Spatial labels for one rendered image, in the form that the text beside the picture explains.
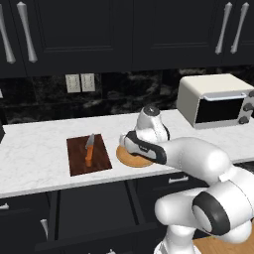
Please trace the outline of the orange handled knife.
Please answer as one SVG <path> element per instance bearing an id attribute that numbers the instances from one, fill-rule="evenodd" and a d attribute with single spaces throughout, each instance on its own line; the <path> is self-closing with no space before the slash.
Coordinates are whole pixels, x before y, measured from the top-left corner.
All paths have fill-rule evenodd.
<path id="1" fill-rule="evenodd" d="M 86 149 L 85 164 L 88 167 L 92 165 L 93 146 L 94 146 L 94 135 L 91 134 L 85 145 Z"/>

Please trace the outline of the white wall outlet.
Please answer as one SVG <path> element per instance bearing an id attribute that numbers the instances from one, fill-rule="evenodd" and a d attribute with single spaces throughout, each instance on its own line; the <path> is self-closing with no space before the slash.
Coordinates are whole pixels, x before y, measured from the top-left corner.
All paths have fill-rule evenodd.
<path id="1" fill-rule="evenodd" d="M 66 89 L 68 93 L 81 92 L 78 74 L 67 74 L 65 76 Z"/>
<path id="2" fill-rule="evenodd" d="M 95 90 L 95 79 L 93 73 L 82 73 L 81 78 L 81 89 L 83 92 L 93 92 Z"/>

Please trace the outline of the cream toaster oven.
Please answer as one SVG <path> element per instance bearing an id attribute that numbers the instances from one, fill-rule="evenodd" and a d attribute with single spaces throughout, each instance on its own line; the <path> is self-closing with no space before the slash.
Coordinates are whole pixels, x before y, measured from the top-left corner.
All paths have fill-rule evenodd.
<path id="1" fill-rule="evenodd" d="M 194 129 L 247 124 L 254 87 L 230 73 L 184 76 L 177 108 Z"/>

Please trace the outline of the black upper cupboard door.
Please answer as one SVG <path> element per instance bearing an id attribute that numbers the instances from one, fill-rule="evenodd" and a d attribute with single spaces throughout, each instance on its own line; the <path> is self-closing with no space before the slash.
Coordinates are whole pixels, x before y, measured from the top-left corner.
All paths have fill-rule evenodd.
<path id="1" fill-rule="evenodd" d="M 6 62 L 5 49 L 0 34 L 0 78 L 24 77 L 26 70 L 9 0 L 0 0 L 0 4 L 3 7 L 6 31 L 16 59 L 14 63 Z"/>
<path id="2" fill-rule="evenodd" d="M 232 0 L 134 0 L 133 68 L 216 66 L 224 9 Z"/>
<path id="3" fill-rule="evenodd" d="M 241 7 L 245 2 L 250 6 L 242 26 L 237 52 L 232 54 L 230 49 L 236 35 Z M 226 27 L 221 63 L 223 65 L 254 64 L 254 0 L 236 0 L 233 4 Z"/>
<path id="4" fill-rule="evenodd" d="M 38 60 L 30 63 L 17 4 L 27 5 Z M 28 76 L 132 66 L 133 0 L 9 0 Z"/>

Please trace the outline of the black cupboard door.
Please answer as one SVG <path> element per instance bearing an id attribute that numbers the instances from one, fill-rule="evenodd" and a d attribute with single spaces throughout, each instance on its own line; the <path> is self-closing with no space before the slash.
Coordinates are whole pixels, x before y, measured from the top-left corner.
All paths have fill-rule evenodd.
<path id="1" fill-rule="evenodd" d="M 230 49 L 236 35 L 241 7 L 245 2 L 250 6 L 242 26 L 237 52 L 232 54 Z M 221 63 L 223 65 L 254 64 L 254 0 L 236 0 L 233 4 L 226 27 Z"/>
<path id="2" fill-rule="evenodd" d="M 16 59 L 14 63 L 6 62 L 5 49 L 0 34 L 0 78 L 24 77 L 26 70 L 9 0 L 0 0 L 0 4 L 3 7 L 6 31 Z"/>
<path id="3" fill-rule="evenodd" d="M 224 9 L 232 0 L 134 0 L 133 68 L 216 66 Z"/>
<path id="4" fill-rule="evenodd" d="M 0 254 L 34 254 L 46 240 L 40 220 L 33 213 L 0 216 Z"/>
<path id="5" fill-rule="evenodd" d="M 17 4 L 27 5 L 38 60 L 30 63 Z M 9 0 L 28 76 L 132 66 L 133 0 Z"/>

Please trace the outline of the round wooden plate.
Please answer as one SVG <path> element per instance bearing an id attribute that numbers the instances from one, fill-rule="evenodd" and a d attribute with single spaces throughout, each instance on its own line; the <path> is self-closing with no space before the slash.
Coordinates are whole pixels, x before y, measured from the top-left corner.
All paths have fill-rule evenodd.
<path id="1" fill-rule="evenodd" d="M 117 147 L 116 157 L 122 164 L 132 168 L 144 168 L 152 165 L 151 161 L 141 156 L 133 156 L 129 154 L 122 146 Z"/>

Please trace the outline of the black drawer front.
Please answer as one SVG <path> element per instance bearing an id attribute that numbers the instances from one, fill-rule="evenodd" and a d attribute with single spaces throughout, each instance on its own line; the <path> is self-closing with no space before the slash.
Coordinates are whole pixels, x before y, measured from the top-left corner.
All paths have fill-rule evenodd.
<path id="1" fill-rule="evenodd" d="M 188 176 L 189 180 L 187 182 L 169 184 L 169 179 L 180 179 L 183 176 Z M 158 198 L 179 191 L 207 188 L 208 184 L 186 173 L 172 173 L 137 179 L 134 181 L 134 186 L 145 217 L 149 221 L 155 222 L 154 205 Z"/>
<path id="2" fill-rule="evenodd" d="M 9 204 L 8 210 L 0 210 L 0 217 L 23 212 L 32 212 L 39 218 L 47 218 L 50 213 L 50 201 L 44 192 L 0 198 L 0 205 Z"/>

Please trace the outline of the black hob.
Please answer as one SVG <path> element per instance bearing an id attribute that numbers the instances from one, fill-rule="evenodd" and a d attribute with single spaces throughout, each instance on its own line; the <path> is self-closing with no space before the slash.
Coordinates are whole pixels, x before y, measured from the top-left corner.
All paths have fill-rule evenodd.
<path id="1" fill-rule="evenodd" d="M 240 167 L 254 174 L 254 161 L 244 163 L 234 163 L 235 167 Z"/>

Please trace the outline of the black lower cupboard door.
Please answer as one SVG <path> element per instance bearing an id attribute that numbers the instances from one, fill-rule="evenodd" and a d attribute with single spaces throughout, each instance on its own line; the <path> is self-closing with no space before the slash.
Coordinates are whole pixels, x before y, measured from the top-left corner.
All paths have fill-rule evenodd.
<path id="1" fill-rule="evenodd" d="M 0 216 L 0 254 L 34 254 L 46 240 L 40 220 L 33 213 Z"/>

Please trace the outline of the dark brown cutting board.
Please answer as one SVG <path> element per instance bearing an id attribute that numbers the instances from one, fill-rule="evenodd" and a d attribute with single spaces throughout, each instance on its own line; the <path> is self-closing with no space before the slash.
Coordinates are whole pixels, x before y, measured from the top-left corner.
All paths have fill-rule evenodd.
<path id="1" fill-rule="evenodd" d="M 106 147 L 100 134 L 94 135 L 92 164 L 90 167 L 86 165 L 85 145 L 87 140 L 87 136 L 69 138 L 66 140 L 69 173 L 72 177 L 112 169 Z"/>

